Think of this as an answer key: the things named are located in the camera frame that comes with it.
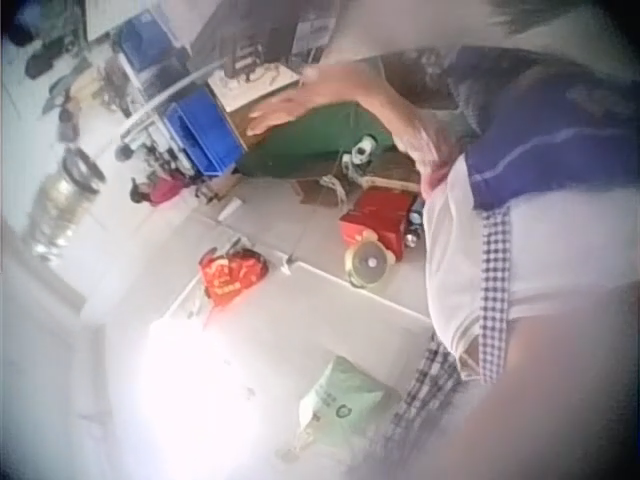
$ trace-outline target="blue plastic bin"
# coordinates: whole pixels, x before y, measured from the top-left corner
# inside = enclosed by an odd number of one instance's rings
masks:
[[[173,43],[148,10],[125,22],[120,30],[120,48],[136,73],[164,60]]]
[[[171,105],[165,119],[203,175],[221,175],[244,153],[225,116],[204,88]]]

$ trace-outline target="red bag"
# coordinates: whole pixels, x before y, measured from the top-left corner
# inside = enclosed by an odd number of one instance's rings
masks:
[[[229,305],[269,272],[267,260],[248,248],[226,255],[205,254],[199,265],[205,292],[214,308]]]

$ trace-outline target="green bag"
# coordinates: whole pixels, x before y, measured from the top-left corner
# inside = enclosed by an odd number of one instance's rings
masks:
[[[313,164],[335,163],[340,152],[351,151],[365,135],[377,140],[376,151],[393,145],[388,130],[355,103],[317,108],[273,129],[236,166],[247,177],[291,178]]]
[[[366,432],[387,393],[384,384],[336,357],[300,402],[300,425],[315,442],[342,447]]]

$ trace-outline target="bright light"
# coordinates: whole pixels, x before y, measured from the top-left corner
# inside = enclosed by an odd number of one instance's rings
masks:
[[[239,372],[197,321],[155,322],[141,373],[143,411],[172,478],[222,479],[242,461],[256,409]]]

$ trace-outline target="stainless steel pot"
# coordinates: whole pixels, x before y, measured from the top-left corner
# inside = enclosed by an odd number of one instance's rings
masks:
[[[59,258],[105,181],[102,170],[82,149],[66,149],[58,169],[36,193],[24,234],[31,252],[47,262]]]

